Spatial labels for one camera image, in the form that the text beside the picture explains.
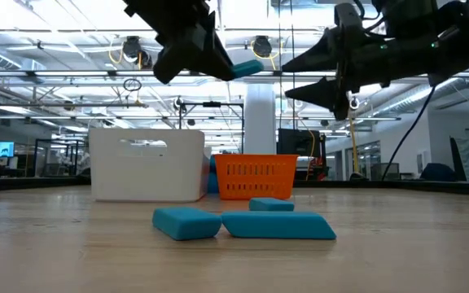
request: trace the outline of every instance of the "table surface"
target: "table surface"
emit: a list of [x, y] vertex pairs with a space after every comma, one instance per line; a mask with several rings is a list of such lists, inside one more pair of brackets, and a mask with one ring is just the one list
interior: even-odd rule
[[[94, 203], [88, 186], [0, 192], [0, 292], [469, 292], [469, 196], [295, 190], [336, 241], [175, 242], [168, 203]], [[247, 201], [186, 204], [220, 213]]]

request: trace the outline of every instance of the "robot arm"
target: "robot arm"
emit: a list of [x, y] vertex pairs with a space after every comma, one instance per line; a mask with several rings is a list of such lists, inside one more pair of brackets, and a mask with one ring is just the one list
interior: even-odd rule
[[263, 70], [252, 60], [233, 65], [215, 31], [215, 13], [204, 0], [124, 0], [129, 16], [137, 14], [158, 35], [164, 49], [153, 67], [155, 77], [169, 83], [181, 70], [202, 72], [230, 81]]
[[348, 115], [349, 91], [427, 73], [430, 85], [469, 68], [469, 4], [435, 0], [373, 0], [386, 35], [363, 28], [349, 3], [335, 6], [335, 24], [322, 39], [283, 65], [284, 72], [336, 70], [334, 80], [289, 90], [286, 96], [325, 107], [337, 120]]

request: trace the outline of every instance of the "orange basket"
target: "orange basket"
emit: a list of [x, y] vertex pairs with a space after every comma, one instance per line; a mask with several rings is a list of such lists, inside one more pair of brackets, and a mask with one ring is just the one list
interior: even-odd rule
[[221, 199], [288, 199], [298, 155], [215, 155]]

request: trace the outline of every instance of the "white column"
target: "white column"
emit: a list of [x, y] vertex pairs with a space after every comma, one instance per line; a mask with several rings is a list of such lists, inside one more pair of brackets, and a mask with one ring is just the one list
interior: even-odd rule
[[249, 84], [245, 96], [245, 154], [276, 154], [275, 94], [272, 84]]

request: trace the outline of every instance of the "white plastic bin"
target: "white plastic bin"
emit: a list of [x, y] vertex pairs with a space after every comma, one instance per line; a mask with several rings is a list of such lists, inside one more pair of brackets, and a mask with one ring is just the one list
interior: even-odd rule
[[198, 130], [92, 129], [90, 156], [97, 200], [193, 202], [207, 192]]

